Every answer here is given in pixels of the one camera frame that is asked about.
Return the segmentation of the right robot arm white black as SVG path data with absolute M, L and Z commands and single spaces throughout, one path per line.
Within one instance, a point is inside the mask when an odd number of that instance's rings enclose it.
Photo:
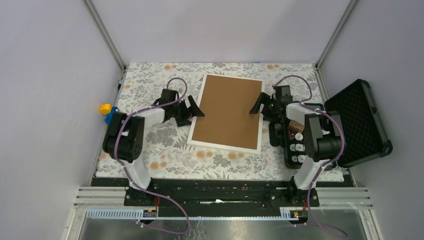
M 317 178 L 342 155 L 345 147 L 340 114 L 294 101 L 288 85 L 275 86 L 274 90 L 273 95 L 261 92 L 250 114 L 261 113 L 264 120 L 269 121 L 269 142 L 273 147 L 282 147 L 285 154 L 290 150 L 290 121 L 302 125 L 301 155 L 304 160 L 286 190 L 280 195 L 273 195 L 273 199 L 291 206 L 309 203 L 318 206 L 312 194 Z

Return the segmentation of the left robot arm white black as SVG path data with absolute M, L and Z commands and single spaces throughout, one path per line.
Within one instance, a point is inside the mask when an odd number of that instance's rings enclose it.
M 144 206 L 155 200 L 155 192 L 149 188 L 152 178 L 139 160 L 145 130 L 170 119 L 175 119 L 178 127 L 185 127 L 191 125 L 191 118 L 204 117 L 194 98 L 190 95 L 187 99 L 189 103 L 176 90 L 164 88 L 151 106 L 135 114 L 123 113 L 110 104 L 104 104 L 99 109 L 107 124 L 102 149 L 123 166 L 129 186 L 137 190 L 135 197 Z

